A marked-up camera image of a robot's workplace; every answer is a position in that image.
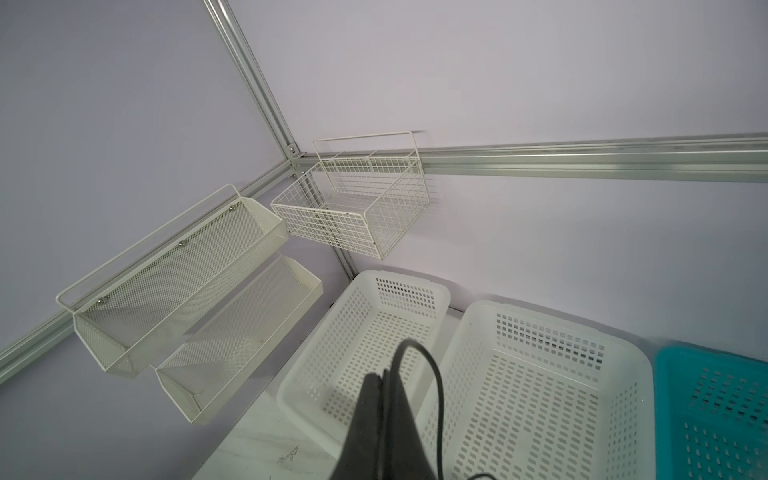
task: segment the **white wire basket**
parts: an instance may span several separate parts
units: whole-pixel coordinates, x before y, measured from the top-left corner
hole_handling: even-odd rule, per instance
[[[241,197],[234,186],[211,196],[229,188],[233,200],[107,286],[76,303],[62,299],[153,234],[57,296],[105,372],[137,376],[286,242],[285,223],[255,200]]]
[[[654,383],[635,346],[532,310],[475,302],[440,365],[445,477],[656,478]],[[416,417],[435,464],[437,391]]]
[[[375,270],[361,273],[280,384],[278,406],[296,427],[338,458],[362,379],[368,372],[388,369],[406,338],[431,349],[450,300],[448,289],[428,280]],[[416,351],[406,353],[400,376],[411,401],[425,393],[432,379]]]
[[[187,420],[204,424],[323,294],[323,283],[278,257],[157,368]]]
[[[272,208],[292,235],[383,260],[429,205],[419,148],[412,132],[327,138],[349,140],[409,134],[402,156],[321,158],[275,198]]]

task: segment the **white wall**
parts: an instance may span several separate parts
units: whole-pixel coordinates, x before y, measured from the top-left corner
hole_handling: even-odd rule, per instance
[[[768,360],[768,184],[428,185],[433,205],[383,262],[355,254],[359,270],[416,272],[445,284],[459,310],[480,299],[557,310],[642,337],[651,355],[681,340]]]
[[[0,5],[0,350],[56,293],[282,158],[200,0]]]
[[[231,0],[299,146],[768,131],[763,0]]]

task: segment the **blue plastic basket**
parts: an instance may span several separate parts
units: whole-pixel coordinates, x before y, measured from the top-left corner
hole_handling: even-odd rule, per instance
[[[656,440],[658,480],[768,480],[768,363],[662,349]]]

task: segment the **plastic basket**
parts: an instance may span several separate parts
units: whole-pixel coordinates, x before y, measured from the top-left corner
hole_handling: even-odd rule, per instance
[[[630,343],[481,301],[464,314],[440,370],[446,478],[655,478],[653,373]],[[416,424],[434,465],[434,383]]]
[[[292,235],[383,260],[429,205],[419,150],[322,159],[275,198]],[[345,140],[359,137],[330,138]]]
[[[206,423],[322,293],[310,271],[277,258],[157,368],[163,389],[190,422]]]
[[[232,201],[79,308],[61,296],[88,276],[59,295],[59,303],[73,312],[75,332],[104,371],[134,378],[285,243],[285,223],[232,189]]]
[[[278,406],[338,457],[363,377],[388,369],[406,338],[431,348],[450,299],[448,289],[428,280],[375,270],[361,273],[288,372],[277,393]],[[409,399],[431,381],[431,370],[417,352],[406,353],[400,375]]]
[[[768,363],[667,347],[656,406],[660,480],[768,480]]]

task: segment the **metal bracket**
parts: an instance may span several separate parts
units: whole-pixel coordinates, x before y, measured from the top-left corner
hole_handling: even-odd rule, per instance
[[[259,68],[259,64],[250,50],[245,35],[237,24],[232,8],[227,0],[203,0],[203,3],[208,8],[208,13],[218,28],[232,60],[234,60],[237,69],[240,70],[240,74],[243,75],[243,80],[245,80],[246,86],[259,106],[264,120],[269,125],[280,151],[283,152],[286,159],[295,157],[301,150],[290,133],[288,123],[283,118],[269,85],[266,84],[264,74],[261,73],[261,68]]]

